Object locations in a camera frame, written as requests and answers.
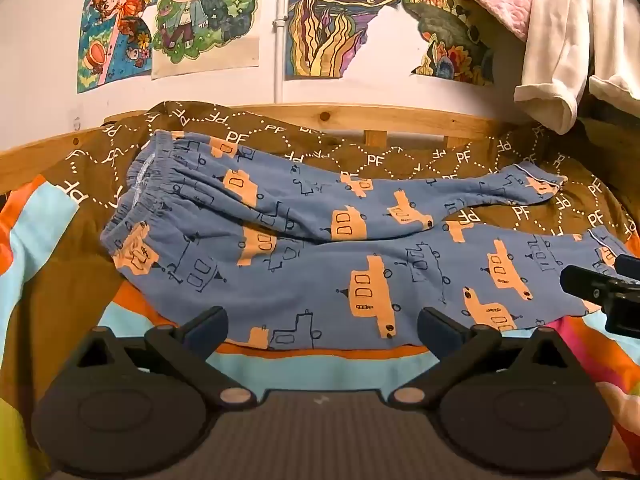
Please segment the anime girl poster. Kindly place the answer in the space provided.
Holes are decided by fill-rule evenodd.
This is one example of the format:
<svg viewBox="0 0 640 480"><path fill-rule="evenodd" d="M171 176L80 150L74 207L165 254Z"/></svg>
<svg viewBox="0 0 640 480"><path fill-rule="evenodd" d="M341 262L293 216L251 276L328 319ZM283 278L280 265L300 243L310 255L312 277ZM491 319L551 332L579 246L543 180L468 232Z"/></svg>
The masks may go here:
<svg viewBox="0 0 640 480"><path fill-rule="evenodd" d="M79 93L151 73L152 32L143 18L157 0L84 0L78 42Z"/></svg>

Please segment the white hanging garment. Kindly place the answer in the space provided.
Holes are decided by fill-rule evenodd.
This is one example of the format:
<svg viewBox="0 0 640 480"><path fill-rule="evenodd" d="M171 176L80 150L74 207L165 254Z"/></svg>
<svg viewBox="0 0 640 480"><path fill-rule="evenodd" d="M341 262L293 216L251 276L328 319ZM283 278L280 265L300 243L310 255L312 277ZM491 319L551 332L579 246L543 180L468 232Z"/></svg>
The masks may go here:
<svg viewBox="0 0 640 480"><path fill-rule="evenodd" d="M514 102L564 134L585 91L639 115L638 0L533 0Z"/></svg>

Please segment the white wall pipe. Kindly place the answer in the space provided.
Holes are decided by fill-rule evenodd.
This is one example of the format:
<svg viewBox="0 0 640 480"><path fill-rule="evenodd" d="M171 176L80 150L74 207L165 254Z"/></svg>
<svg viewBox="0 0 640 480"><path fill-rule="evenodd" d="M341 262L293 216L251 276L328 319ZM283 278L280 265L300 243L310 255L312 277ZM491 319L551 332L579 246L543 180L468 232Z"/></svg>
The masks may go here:
<svg viewBox="0 0 640 480"><path fill-rule="evenodd" d="M274 75L273 102L283 103L284 55L285 55L285 27L288 19L288 0L276 1L276 17L272 22L274 32Z"/></svg>

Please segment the blond chibi character poster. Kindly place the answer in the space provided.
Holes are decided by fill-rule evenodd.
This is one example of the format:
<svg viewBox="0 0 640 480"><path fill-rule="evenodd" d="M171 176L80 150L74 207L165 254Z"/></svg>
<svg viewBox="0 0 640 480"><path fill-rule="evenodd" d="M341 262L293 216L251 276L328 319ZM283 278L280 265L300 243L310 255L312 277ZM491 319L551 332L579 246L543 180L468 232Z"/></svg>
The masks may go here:
<svg viewBox="0 0 640 480"><path fill-rule="evenodd" d="M260 0L158 0L154 79L256 67Z"/></svg>

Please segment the brown PF-patterned bedspread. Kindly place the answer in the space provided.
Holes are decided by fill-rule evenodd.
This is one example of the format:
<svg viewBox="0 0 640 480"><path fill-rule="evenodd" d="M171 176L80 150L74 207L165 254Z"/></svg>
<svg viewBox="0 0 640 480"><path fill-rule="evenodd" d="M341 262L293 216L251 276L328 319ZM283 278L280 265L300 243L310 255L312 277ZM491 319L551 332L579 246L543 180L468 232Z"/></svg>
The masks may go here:
<svg viewBox="0 0 640 480"><path fill-rule="evenodd" d="M1 156L1 474L41 479L29 423L91 325L137 335L207 301L218 363L259 387L390 385L431 362L428 304L556 328L603 390L600 469L639 470L639 346L560 295L565 263L639 250L639 151L591 126L375 148L221 105L145 113Z"/></svg>

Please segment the wooden bed frame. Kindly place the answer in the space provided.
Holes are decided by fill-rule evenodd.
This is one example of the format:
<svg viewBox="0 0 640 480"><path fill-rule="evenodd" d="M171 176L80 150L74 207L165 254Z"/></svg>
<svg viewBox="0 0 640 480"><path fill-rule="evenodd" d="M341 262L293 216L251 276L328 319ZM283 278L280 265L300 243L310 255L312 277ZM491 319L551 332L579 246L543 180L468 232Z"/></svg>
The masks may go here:
<svg viewBox="0 0 640 480"><path fill-rule="evenodd" d="M299 127L323 131L355 131L365 144L383 146L391 132L442 136L448 148L466 141L510 131L512 122L427 108L337 103L256 104L232 107L282 120ZM31 181L42 170L80 148L90 129L11 148L1 153L1 192Z"/></svg>

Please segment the dark floral poster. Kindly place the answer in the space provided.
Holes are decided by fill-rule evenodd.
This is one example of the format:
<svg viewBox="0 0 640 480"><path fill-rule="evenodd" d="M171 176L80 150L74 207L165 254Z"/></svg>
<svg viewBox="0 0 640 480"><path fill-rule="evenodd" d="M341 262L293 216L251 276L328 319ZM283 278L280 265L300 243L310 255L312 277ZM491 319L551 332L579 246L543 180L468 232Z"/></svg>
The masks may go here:
<svg viewBox="0 0 640 480"><path fill-rule="evenodd" d="M476 86L494 83L494 52L480 36L480 7L471 0L402 0L418 22L425 51L413 75Z"/></svg>

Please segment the blue pants with orange cars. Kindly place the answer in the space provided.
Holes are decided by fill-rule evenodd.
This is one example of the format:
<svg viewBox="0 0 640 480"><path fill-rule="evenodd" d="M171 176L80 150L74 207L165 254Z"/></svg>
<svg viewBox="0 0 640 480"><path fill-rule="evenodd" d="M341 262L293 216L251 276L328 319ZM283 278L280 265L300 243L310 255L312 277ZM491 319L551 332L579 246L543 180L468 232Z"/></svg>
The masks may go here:
<svg viewBox="0 0 640 480"><path fill-rule="evenodd" d="M607 229L553 236L456 219L471 206L547 203L562 185L529 162L478 178L355 179L157 131L101 240L175 324L222 307L234 344L385 350L416 344L428 307L497 330L589 313L560 274L612 274L625 246Z"/></svg>

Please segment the swirly starry night poster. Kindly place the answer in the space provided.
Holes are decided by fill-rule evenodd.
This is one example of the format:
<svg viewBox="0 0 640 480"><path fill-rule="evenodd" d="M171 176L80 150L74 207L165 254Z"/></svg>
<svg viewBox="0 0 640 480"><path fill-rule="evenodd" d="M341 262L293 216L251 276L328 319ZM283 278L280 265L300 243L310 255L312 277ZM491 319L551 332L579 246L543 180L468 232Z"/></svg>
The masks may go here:
<svg viewBox="0 0 640 480"><path fill-rule="evenodd" d="M370 21L400 0L288 0L285 78L338 79L367 41Z"/></svg>

